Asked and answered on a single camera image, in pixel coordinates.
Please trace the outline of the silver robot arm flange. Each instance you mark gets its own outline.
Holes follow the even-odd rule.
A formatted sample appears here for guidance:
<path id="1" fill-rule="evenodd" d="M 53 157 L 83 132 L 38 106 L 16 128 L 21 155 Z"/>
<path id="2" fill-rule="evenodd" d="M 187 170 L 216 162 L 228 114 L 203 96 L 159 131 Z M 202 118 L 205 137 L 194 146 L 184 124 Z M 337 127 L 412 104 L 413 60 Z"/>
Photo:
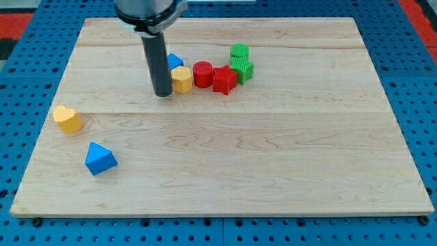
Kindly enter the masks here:
<path id="1" fill-rule="evenodd" d="M 188 8 L 187 0 L 114 0 L 123 27 L 141 37 L 163 33 Z"/>

